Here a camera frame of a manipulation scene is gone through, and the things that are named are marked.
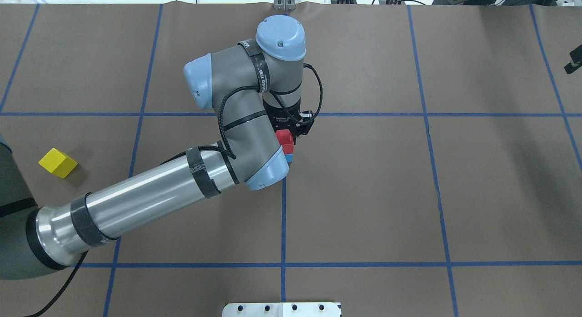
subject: yellow cube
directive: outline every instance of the yellow cube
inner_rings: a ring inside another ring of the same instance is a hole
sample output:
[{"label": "yellow cube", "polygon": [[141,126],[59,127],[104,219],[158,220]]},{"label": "yellow cube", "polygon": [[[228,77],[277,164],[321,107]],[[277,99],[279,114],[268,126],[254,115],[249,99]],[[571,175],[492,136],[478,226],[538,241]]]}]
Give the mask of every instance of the yellow cube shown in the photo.
[{"label": "yellow cube", "polygon": [[58,151],[54,147],[44,157],[42,157],[38,164],[48,170],[50,174],[60,178],[67,177],[77,166],[75,160],[65,155],[65,153]]}]

